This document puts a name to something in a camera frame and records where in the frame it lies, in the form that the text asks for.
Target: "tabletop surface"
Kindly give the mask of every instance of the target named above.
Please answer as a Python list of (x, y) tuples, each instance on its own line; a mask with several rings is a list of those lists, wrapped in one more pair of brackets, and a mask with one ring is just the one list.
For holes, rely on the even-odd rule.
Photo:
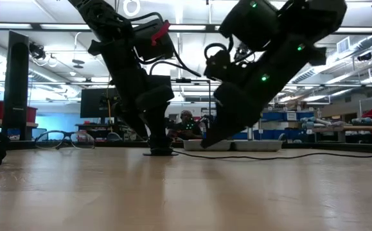
[(9, 151), (0, 167), (0, 230), (372, 230), (372, 158), (207, 160), (143, 152)]

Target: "computer monitor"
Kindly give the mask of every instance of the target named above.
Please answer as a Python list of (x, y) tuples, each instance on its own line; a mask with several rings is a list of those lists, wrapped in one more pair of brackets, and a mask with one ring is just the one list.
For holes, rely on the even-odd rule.
[(104, 118), (109, 116), (109, 106), (107, 99), (110, 100), (110, 107), (118, 100), (116, 89), (84, 89), (82, 90), (82, 101), (80, 104), (81, 118)]

